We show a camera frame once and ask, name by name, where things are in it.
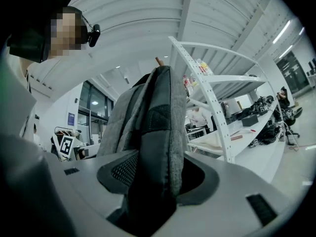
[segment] white ceiling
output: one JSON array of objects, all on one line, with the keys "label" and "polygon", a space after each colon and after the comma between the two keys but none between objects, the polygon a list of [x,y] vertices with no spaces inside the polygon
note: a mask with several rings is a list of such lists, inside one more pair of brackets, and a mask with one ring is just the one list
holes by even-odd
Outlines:
[{"label": "white ceiling", "polygon": [[[168,36],[218,45],[258,60],[266,53],[280,56],[302,28],[281,0],[72,0],[70,5],[83,11],[92,25],[100,24],[102,33],[94,48],[32,66],[38,88],[54,98],[90,79],[116,100],[157,66],[156,56],[168,64]],[[290,19],[293,23],[273,45]],[[220,52],[188,51],[218,68],[239,62]]]}]

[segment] wall sign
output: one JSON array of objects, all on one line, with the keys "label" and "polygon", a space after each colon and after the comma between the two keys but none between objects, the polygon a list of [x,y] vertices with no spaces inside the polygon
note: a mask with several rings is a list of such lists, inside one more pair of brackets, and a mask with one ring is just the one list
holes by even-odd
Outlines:
[{"label": "wall sign", "polygon": [[75,114],[68,113],[68,125],[75,125]]}]

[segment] wooden stick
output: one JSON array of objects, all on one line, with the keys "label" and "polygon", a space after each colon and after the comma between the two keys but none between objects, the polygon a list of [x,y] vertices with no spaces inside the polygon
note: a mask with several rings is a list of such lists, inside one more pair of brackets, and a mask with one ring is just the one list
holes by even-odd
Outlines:
[{"label": "wooden stick", "polygon": [[158,62],[159,66],[164,66],[163,61],[159,60],[158,57],[156,57],[155,59]]}]

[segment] window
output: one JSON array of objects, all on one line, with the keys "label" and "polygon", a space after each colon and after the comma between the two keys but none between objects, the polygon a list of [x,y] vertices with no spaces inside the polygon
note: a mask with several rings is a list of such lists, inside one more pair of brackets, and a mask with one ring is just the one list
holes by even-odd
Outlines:
[{"label": "window", "polygon": [[80,140],[84,143],[91,143],[89,135],[89,116],[78,113],[78,126],[77,129],[81,131]]},{"label": "window", "polygon": [[78,114],[78,124],[88,126],[88,116],[83,114]]},{"label": "window", "polygon": [[108,116],[105,112],[107,106],[105,100],[106,96],[93,87],[91,90],[90,110],[103,118]]},{"label": "window", "polygon": [[113,101],[91,83],[83,83],[78,109],[78,130],[83,142],[100,143],[113,105]]},{"label": "window", "polygon": [[79,102],[80,106],[88,108],[89,91],[90,91],[90,84],[88,84],[85,81],[83,83],[82,90],[81,90],[80,102]]}]

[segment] mesh padding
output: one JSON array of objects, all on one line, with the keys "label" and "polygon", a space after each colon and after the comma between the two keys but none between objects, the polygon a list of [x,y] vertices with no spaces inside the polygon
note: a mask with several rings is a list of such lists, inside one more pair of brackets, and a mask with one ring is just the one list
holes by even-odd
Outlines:
[{"label": "mesh padding", "polygon": [[125,162],[114,167],[111,171],[112,176],[127,186],[131,186],[136,173],[137,159],[138,154],[135,154]]}]

